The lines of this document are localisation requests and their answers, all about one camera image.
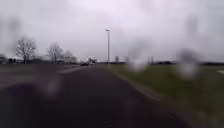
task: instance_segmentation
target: tree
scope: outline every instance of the tree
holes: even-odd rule
[[[0,64],[4,64],[6,63],[7,58],[4,54],[0,54]]]
[[[77,58],[70,51],[66,51],[64,54],[64,61],[66,63],[76,63]]]
[[[22,37],[17,41],[16,45],[16,55],[23,58],[23,62],[26,63],[27,60],[34,57],[34,52],[36,50],[36,45],[34,40]]]
[[[120,61],[119,56],[116,56],[116,57],[115,57],[115,62],[116,62],[116,63],[119,63],[119,61]]]
[[[51,57],[51,60],[56,63],[60,58],[63,57],[63,50],[57,43],[53,43],[48,49],[48,55]]]

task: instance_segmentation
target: sky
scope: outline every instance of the sky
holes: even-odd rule
[[[15,57],[16,40],[27,36],[36,55],[57,42],[80,60],[105,61],[110,29],[111,60],[136,49],[138,56],[175,60],[189,49],[203,61],[224,62],[223,23],[222,0],[0,0],[0,53]]]

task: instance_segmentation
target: bare tree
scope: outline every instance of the bare tree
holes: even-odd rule
[[[51,60],[56,63],[63,56],[63,50],[57,43],[53,43],[48,49],[48,55],[51,57]]]
[[[22,57],[23,62],[26,63],[27,60],[34,57],[35,49],[35,41],[24,36],[17,41],[16,55]]]

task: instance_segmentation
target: lamp post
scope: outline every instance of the lamp post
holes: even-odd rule
[[[110,30],[106,29],[108,33],[108,68],[110,68]]]

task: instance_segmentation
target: raindrop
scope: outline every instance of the raindrop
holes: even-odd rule
[[[129,51],[128,69],[137,73],[144,71],[149,64],[147,55],[147,44],[139,42],[132,50]]]
[[[182,50],[177,65],[178,75],[185,80],[192,80],[199,71],[198,54],[192,50]]]

